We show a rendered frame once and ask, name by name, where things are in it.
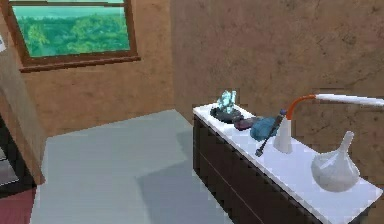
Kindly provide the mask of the white glass vase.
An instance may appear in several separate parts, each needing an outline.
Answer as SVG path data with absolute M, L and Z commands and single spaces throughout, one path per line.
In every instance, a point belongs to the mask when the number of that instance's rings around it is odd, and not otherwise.
M 336 150 L 320 153 L 311 163 L 315 182 L 329 192 L 344 192 L 351 189 L 360 178 L 360 171 L 348 154 L 354 133 L 347 131 Z

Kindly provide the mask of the pale blue crystal statue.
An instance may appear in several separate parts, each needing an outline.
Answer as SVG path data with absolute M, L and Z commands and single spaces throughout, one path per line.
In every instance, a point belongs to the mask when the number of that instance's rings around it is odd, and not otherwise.
M 235 90 L 225 90 L 217 100 L 217 106 L 210 110 L 210 115 L 220 122 L 232 124 L 243 118 L 241 112 L 234 108 L 236 101 Z

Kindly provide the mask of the dark purple flat object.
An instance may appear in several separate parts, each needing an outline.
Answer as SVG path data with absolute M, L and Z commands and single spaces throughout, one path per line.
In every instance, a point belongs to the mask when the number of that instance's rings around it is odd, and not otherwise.
M 251 117 L 247 119 L 240 119 L 234 123 L 234 127 L 239 130 L 247 130 L 251 128 L 257 121 L 260 121 L 261 117 Z

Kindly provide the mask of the blue cloth bundle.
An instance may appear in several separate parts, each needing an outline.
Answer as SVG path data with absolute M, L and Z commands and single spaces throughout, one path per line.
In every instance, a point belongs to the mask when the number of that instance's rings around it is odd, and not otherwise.
M 250 136 L 256 141 L 265 140 L 270 135 L 270 131 L 274 127 L 274 124 L 276 123 L 276 121 L 280 121 L 280 118 L 277 118 L 277 117 L 255 118 L 254 123 L 250 130 Z M 279 129 L 279 127 L 280 127 L 280 123 L 277 123 L 277 126 L 275 127 L 274 131 L 270 135 L 271 137 L 277 134 L 277 130 Z

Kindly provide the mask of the dark dresser with white top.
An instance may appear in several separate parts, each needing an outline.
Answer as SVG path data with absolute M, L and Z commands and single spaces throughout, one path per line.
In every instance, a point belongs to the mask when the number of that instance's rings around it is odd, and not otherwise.
M 290 154 L 268 143 L 257 157 L 259 143 L 212 117 L 215 106 L 193 109 L 193 168 L 234 224 L 362 224 L 382 196 L 364 179 L 346 192 L 321 189 L 311 173 L 317 152 L 295 139 Z

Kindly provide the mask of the dark thin stick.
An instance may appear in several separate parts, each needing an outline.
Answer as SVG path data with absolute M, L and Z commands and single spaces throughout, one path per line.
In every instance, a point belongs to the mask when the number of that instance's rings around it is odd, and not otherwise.
M 281 124 L 283 118 L 285 117 L 285 115 L 287 114 L 287 110 L 285 109 L 281 109 L 280 112 L 279 112 L 279 115 L 276 117 L 273 125 L 271 126 L 271 129 L 267 135 L 267 138 L 264 140 L 264 142 L 261 144 L 261 146 L 256 150 L 255 152 L 255 155 L 257 157 L 260 157 L 261 155 L 263 155 L 263 151 L 264 151 L 264 148 L 268 142 L 268 140 L 272 137 L 272 134 L 273 132 L 277 129 L 277 127 Z

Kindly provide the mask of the white and orange desk lamp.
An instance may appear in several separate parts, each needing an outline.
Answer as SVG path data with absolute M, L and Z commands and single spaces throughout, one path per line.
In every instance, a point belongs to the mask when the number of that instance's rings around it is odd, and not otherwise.
M 282 119 L 280 127 L 275 136 L 273 147 L 282 153 L 292 152 L 291 130 L 292 118 L 295 107 L 304 100 L 325 100 L 331 102 L 341 102 L 357 105 L 384 107 L 384 99 L 370 98 L 362 96 L 339 95 L 339 94 L 310 94 L 295 99 L 288 107 L 287 113 Z

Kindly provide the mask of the brown framed window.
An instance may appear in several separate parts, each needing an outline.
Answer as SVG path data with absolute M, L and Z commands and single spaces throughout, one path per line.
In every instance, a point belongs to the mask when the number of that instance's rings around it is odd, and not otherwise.
M 138 61 L 131 0 L 0 0 L 22 73 Z

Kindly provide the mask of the dark doorway furniture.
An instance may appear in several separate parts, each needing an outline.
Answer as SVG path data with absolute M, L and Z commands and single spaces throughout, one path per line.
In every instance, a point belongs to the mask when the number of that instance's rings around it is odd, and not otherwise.
M 35 187 L 36 183 L 0 115 L 0 199 Z

